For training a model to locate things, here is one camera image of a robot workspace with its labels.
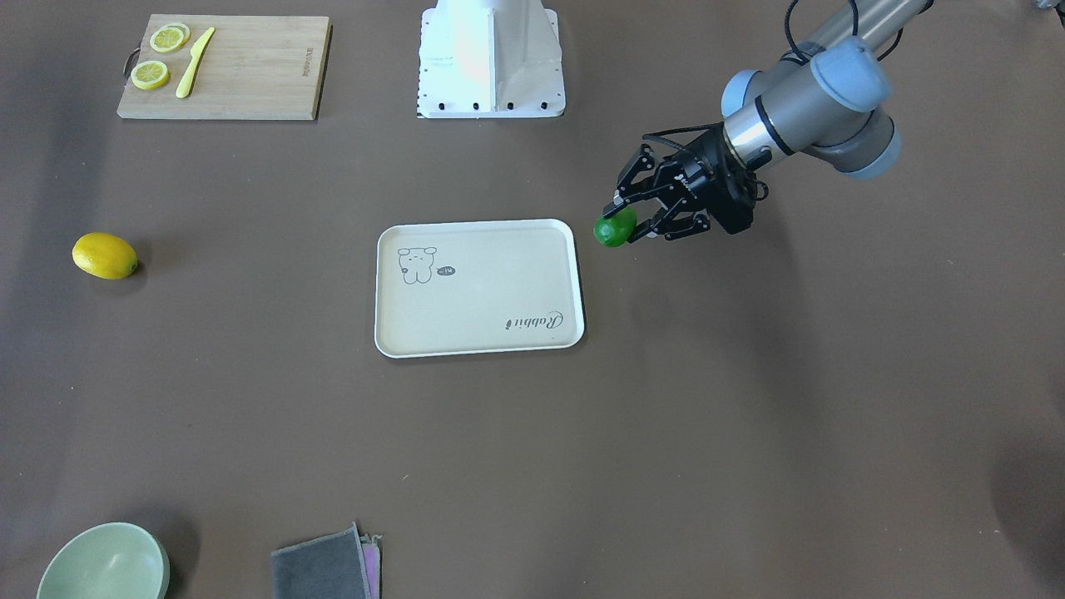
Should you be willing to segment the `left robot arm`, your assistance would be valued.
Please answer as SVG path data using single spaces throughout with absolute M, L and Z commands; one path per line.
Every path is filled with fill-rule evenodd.
M 929 1 L 851 1 L 810 37 L 785 32 L 788 49 L 768 71 L 736 72 L 722 92 L 722 122 L 648 133 L 617 176 L 593 228 L 607 247 L 642 238 L 676 241 L 718 224 L 746 231 L 769 195 L 761 169 L 794 153 L 867 181 L 890 169 L 901 135 L 883 108 L 892 87 L 881 61 Z

